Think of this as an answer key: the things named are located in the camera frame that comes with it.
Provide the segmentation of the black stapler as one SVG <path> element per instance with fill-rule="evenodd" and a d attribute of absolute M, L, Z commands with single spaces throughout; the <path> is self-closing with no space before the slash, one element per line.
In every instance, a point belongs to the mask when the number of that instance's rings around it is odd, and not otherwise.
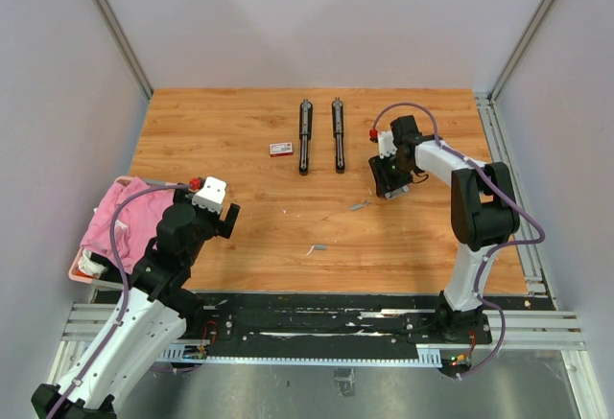
<path fill-rule="evenodd" d="M 310 142 L 312 138 L 313 105 L 304 99 L 299 109 L 299 160 L 298 171 L 301 175 L 309 172 Z"/>
<path fill-rule="evenodd" d="M 343 115 L 343 102 L 337 97 L 331 104 L 332 107 L 332 123 L 333 123 L 333 136 L 335 139 L 335 165 L 336 172 L 342 174 L 345 170 L 345 156 L 344 156 L 344 115 Z"/>

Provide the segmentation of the small white staple tray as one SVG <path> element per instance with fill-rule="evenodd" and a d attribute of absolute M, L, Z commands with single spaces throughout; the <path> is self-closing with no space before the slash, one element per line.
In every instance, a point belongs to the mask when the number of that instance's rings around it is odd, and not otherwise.
<path fill-rule="evenodd" d="M 386 192 L 384 194 L 384 197 L 387 200 L 391 200 L 391 199 L 394 199 L 394 198 L 398 198 L 398 197 L 400 197 L 402 195 L 405 195 L 408 192 L 409 192 L 409 187 L 407 185 L 405 185 L 405 186 L 402 186 L 402 187 L 400 187 L 398 189 Z"/>

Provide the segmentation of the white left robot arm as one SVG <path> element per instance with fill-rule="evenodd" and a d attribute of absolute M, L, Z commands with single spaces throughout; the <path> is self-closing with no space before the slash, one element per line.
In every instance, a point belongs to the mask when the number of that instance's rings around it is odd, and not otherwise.
<path fill-rule="evenodd" d="M 116 417 L 172 341 L 203 331 L 203 305 L 183 285 L 203 244 L 232 233 L 240 207 L 223 208 L 226 187 L 213 176 L 171 186 L 173 202 L 133 271 L 122 273 L 120 300 L 103 329 L 56 384 L 35 390 L 37 417 Z"/>

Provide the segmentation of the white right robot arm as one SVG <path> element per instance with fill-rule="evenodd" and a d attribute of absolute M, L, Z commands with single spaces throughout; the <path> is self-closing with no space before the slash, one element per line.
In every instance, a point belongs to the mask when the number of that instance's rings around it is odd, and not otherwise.
<path fill-rule="evenodd" d="M 434 322 L 441 339 L 458 341 L 479 324 L 495 248 L 519 227 L 519 214 L 511 206 L 515 197 L 508 166 L 470 159 L 438 136 L 420 132 L 413 116 L 392 121 L 389 131 L 372 128 L 369 139 L 378 146 L 378 154 L 368 163 L 379 198 L 407 193 L 423 173 L 450 188 L 450 221 L 459 247 Z"/>

